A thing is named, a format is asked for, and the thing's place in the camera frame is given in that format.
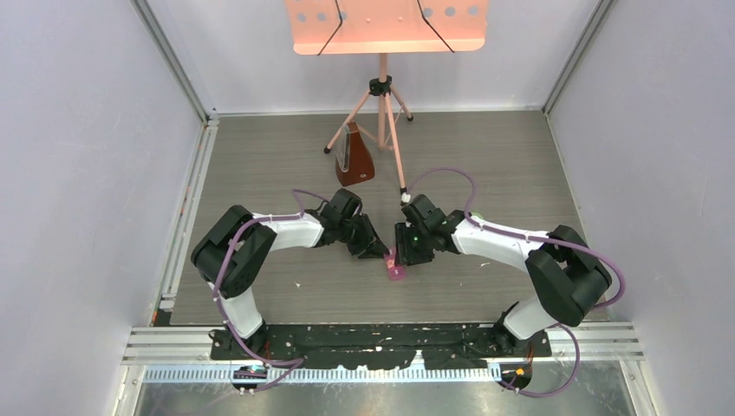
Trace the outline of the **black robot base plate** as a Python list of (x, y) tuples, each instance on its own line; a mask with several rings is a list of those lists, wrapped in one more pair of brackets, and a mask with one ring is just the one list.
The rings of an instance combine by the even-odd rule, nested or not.
[(302, 369), (405, 369), (423, 360), (428, 369), (481, 368), (488, 359), (546, 358), (548, 336), (504, 345), (494, 328), (477, 323), (265, 324), (244, 342), (227, 328), (213, 329), (210, 357), (246, 360), (258, 355), (279, 367)]

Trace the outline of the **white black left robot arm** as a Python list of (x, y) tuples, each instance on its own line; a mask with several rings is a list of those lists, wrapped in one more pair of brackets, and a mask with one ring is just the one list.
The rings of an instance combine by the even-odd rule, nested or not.
[(198, 242), (191, 262), (211, 289), (212, 300), (233, 335), (232, 346), (246, 359), (264, 355), (265, 320), (253, 284), (267, 256), (277, 250), (345, 244), (358, 259), (382, 259), (380, 240), (361, 198), (338, 189), (315, 209), (289, 215), (258, 214), (231, 206)]

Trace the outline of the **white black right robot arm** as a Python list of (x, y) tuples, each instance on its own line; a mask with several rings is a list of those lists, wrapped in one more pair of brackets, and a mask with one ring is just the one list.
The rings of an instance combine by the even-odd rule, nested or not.
[(437, 252), (450, 252), (527, 274), (534, 295), (505, 310), (489, 333), (503, 354), (519, 354), (532, 336), (554, 325), (578, 326), (612, 285), (602, 260), (566, 225), (523, 231), (463, 210), (445, 213), (423, 194), (401, 211), (405, 218), (394, 226), (398, 265), (430, 263)]

